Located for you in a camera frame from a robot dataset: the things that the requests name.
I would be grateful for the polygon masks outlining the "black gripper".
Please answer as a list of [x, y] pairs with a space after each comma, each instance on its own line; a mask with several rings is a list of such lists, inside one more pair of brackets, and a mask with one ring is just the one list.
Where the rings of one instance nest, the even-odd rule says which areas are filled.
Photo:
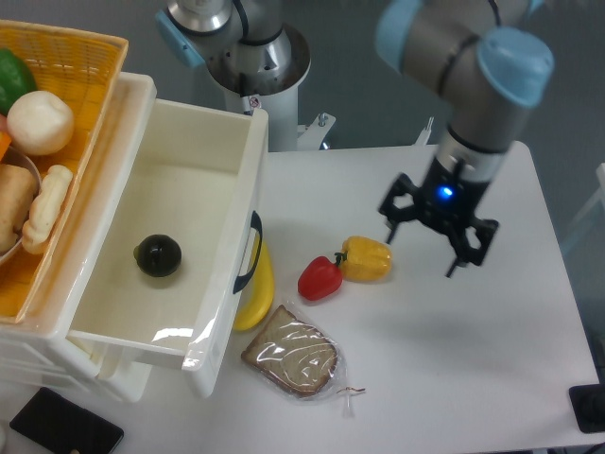
[[468, 264], [480, 267], [499, 228], [495, 219], [481, 219], [475, 210], [483, 199], [490, 182], [467, 181], [462, 178], [465, 161], [448, 169], [434, 158], [421, 188], [400, 173], [382, 199], [378, 213], [385, 218], [389, 233], [388, 245], [395, 238], [399, 225], [422, 219], [422, 206], [417, 196], [423, 196], [423, 206], [439, 223], [446, 225], [445, 234], [455, 252], [455, 258], [445, 276], [451, 278], [457, 268]]

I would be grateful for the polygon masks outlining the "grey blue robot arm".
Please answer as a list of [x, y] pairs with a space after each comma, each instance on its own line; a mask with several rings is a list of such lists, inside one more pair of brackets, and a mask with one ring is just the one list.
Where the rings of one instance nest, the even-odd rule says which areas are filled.
[[518, 25], [539, 1], [393, 1], [375, 33], [378, 56], [453, 109], [421, 185], [401, 173], [378, 211], [389, 231], [417, 220], [446, 236], [452, 270], [479, 266], [499, 223], [475, 211], [541, 103], [549, 47]]

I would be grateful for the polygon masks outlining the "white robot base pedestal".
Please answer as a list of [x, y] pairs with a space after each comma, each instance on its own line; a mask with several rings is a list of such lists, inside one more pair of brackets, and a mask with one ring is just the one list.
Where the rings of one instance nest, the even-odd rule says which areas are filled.
[[299, 121], [299, 87], [311, 67], [307, 40], [283, 19], [280, 1], [169, 1], [156, 27], [184, 65], [203, 66], [227, 111], [268, 113], [271, 151], [326, 149], [335, 118]]

